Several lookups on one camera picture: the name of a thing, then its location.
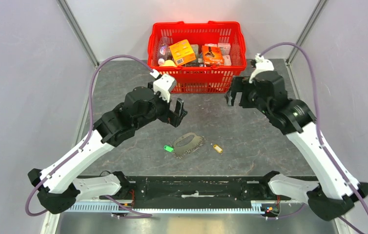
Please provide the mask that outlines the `green key tag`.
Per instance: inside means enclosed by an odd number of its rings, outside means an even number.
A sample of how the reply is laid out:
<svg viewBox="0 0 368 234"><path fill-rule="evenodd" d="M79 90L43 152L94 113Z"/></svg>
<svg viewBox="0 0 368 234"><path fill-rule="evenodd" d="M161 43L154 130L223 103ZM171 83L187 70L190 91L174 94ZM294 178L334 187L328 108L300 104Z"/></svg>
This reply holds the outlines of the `green key tag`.
<svg viewBox="0 0 368 234"><path fill-rule="evenodd" d="M172 146L169 146L169 145L165 145L164 146L164 150L167 151L167 152L174 152L174 148Z"/></svg>

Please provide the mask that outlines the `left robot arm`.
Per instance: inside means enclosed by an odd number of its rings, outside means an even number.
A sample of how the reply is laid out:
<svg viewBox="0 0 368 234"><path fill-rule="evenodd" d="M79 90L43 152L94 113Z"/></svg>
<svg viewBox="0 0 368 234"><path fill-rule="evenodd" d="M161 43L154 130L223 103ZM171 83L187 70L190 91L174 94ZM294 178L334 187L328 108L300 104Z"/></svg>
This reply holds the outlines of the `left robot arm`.
<svg viewBox="0 0 368 234"><path fill-rule="evenodd" d="M79 175L145 125L159 120L177 127L186 115L182 99L177 99L172 111L170 101L164 100L160 91L134 88L126 94L124 102L93 123L85 138L60 160L48 168L32 169L28 173L35 187L30 197L37 194L40 204L52 214L60 214L76 202L93 197L128 197L130 183L122 172L89 178L80 178Z"/></svg>

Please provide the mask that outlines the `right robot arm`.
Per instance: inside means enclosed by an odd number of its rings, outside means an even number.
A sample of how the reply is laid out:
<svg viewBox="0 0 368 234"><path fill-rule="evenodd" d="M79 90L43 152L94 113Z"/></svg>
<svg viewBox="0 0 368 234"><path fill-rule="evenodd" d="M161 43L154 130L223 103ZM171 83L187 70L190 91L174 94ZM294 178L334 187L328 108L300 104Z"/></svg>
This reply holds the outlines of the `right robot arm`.
<svg viewBox="0 0 368 234"><path fill-rule="evenodd" d="M322 220L330 221L350 211L359 198L368 196L368 183L353 177L334 153L325 153L329 144L317 134L315 115L302 100L289 98L281 75L265 71L252 79L234 77L225 96L229 106L234 105L238 93L242 95L239 106L264 114L296 146L317 178L305 181L272 171L260 181L262 198L292 198L308 205Z"/></svg>

